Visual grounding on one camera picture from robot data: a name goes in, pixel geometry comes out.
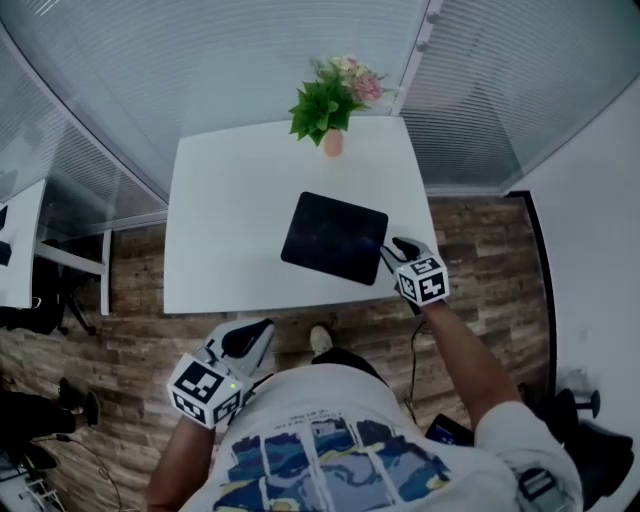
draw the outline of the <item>white wall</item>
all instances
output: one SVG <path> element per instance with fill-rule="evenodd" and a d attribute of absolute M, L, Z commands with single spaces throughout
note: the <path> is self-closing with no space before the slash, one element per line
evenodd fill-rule
<path fill-rule="evenodd" d="M 635 440 L 618 491 L 592 510 L 624 510 L 640 490 L 640 79 L 513 190 L 530 190 L 549 257 L 558 368 L 599 383 L 598 423 Z"/>

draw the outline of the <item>chair leg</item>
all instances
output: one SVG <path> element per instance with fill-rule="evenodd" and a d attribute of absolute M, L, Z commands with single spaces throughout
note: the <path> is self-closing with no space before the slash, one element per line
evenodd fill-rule
<path fill-rule="evenodd" d="M 75 277 L 73 279 L 69 279 L 69 291 L 70 293 L 74 292 L 81 286 L 84 286 L 85 283 L 88 283 L 91 279 L 93 279 L 93 274 L 84 273 L 81 276 Z"/>
<path fill-rule="evenodd" d="M 67 292 L 67 281 L 69 279 L 69 269 L 64 267 L 62 270 L 62 277 L 60 278 L 60 288 L 61 291 L 58 295 L 58 327 L 57 329 L 62 333 L 63 336 L 66 336 L 69 333 L 69 329 L 66 327 L 62 327 L 62 320 L 64 318 L 64 308 L 66 306 L 67 297 L 69 296 Z"/>
<path fill-rule="evenodd" d="M 70 296 L 67 297 L 66 303 L 67 303 L 67 306 L 69 307 L 69 311 L 73 313 L 73 316 L 76 317 L 76 320 L 80 323 L 82 328 L 85 331 L 87 331 L 87 334 L 89 334 L 90 336 L 94 336 L 96 333 L 96 328 L 93 325 L 87 325 L 87 323 L 84 321 L 84 318 L 82 317 L 82 313 L 80 313 L 80 310 L 78 309 L 78 306 L 73 300 L 73 298 Z"/>

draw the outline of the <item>potted plant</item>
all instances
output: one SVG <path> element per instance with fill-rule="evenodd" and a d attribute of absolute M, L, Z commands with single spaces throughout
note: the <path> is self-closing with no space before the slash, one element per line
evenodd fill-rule
<path fill-rule="evenodd" d="M 367 110 L 368 102 L 380 99 L 384 77 L 353 57 L 332 57 L 312 65 L 317 78 L 298 89 L 298 104 L 289 110 L 293 114 L 290 133 L 298 134 L 298 140 L 308 135 L 316 146 L 324 140 L 325 153 L 337 157 L 351 113 Z"/>

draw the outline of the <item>green leaves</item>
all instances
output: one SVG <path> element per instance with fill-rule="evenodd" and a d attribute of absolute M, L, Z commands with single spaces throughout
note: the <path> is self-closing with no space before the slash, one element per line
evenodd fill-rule
<path fill-rule="evenodd" d="M 298 140 L 308 135 L 316 146 L 329 129 L 347 130 L 351 112 L 366 108 L 353 100 L 335 66 L 323 71 L 320 80 L 303 82 L 302 87 L 298 105 L 289 110 L 293 114 L 289 133 L 298 134 Z"/>

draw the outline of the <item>window blinds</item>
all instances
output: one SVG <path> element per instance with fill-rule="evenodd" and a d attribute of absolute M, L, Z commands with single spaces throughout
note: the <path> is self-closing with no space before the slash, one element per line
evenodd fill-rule
<path fill-rule="evenodd" d="M 427 185 L 499 186 L 640 72 L 632 0 L 444 0 L 403 105 Z"/>
<path fill-rule="evenodd" d="M 0 69 L 0 201 L 48 178 L 43 215 L 69 235 L 165 208 L 56 109 L 3 43 Z"/>
<path fill-rule="evenodd" d="M 54 90 L 168 191 L 180 137 L 287 119 L 312 57 L 353 54 L 398 86 L 424 6 L 23 0 L 2 2 L 0 14 Z"/>

